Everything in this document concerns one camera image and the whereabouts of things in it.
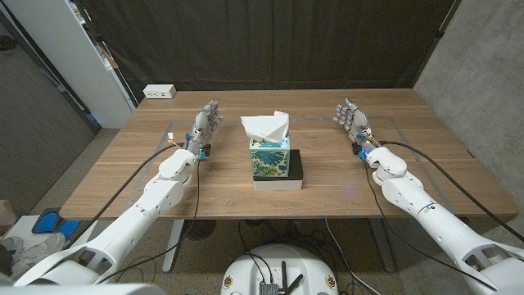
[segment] wooden table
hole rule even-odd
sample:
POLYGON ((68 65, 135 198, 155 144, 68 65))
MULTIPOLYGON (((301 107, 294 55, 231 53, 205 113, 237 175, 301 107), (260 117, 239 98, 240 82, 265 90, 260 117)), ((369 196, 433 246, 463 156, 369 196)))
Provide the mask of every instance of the wooden table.
MULTIPOLYGON (((412 89, 357 89, 178 92, 173 99, 144 99, 62 207, 61 215, 91 219, 142 161, 168 144, 168 131, 184 141, 195 114, 214 99, 225 118, 215 133, 210 157, 201 163, 197 219, 379 216, 363 163, 351 153, 346 131, 331 119, 345 98, 368 115, 377 139, 411 144, 440 163, 497 216, 517 214, 512 199, 412 89), (300 149, 303 162, 301 191, 255 192, 253 187, 248 137, 240 116, 268 115, 275 110, 290 114, 291 148, 300 149)), ((457 216, 484 215, 425 159, 403 147, 388 148, 404 158, 427 192, 457 216)), ((126 204, 136 201, 143 185, 173 151, 146 166, 102 218, 115 219, 126 204)), ((193 180, 182 201, 161 218, 191 219, 196 186, 193 180)), ((407 216, 375 187, 387 216, 407 216)))

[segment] white power strip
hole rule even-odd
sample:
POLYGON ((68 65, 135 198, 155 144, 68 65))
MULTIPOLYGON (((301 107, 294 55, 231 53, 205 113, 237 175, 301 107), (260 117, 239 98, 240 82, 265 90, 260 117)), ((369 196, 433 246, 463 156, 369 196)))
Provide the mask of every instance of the white power strip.
POLYGON ((173 98, 177 89, 173 84, 148 84, 143 92, 146 98, 173 98))

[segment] robotic arm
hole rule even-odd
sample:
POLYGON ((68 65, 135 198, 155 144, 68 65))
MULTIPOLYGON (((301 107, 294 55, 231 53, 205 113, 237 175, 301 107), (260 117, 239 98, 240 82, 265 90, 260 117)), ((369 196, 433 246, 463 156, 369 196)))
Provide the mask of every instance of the robotic arm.
POLYGON ((406 211, 466 275, 476 294, 516 294, 524 288, 524 250, 483 238, 424 191, 422 182, 407 171, 404 160, 373 137, 366 115, 349 99, 339 105, 334 121, 349 133, 359 157, 376 169, 373 180, 387 201, 406 211))
POLYGON ((39 262, 15 282, 34 281, 60 285, 97 284, 115 273, 124 258, 162 213, 176 206, 191 183, 191 171, 204 157, 202 151, 223 119, 218 103, 210 102, 196 114, 187 149, 178 149, 160 164, 159 173, 143 195, 95 239, 55 253, 39 262))

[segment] white tissue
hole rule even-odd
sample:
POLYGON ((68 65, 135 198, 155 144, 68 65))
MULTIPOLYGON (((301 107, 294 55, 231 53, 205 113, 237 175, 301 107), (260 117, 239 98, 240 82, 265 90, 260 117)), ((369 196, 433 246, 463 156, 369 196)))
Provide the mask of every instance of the white tissue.
POLYGON ((247 136, 258 141, 276 143, 289 131, 289 114, 275 111, 273 116, 241 116, 247 136))

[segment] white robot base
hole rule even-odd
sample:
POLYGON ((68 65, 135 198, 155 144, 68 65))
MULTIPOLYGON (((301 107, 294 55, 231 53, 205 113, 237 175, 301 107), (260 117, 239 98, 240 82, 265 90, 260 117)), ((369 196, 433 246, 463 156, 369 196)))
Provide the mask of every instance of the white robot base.
POLYGON ((300 247, 269 244, 251 250, 250 254, 253 259, 246 253, 229 266, 220 294, 338 294, 337 282, 329 266, 300 247))

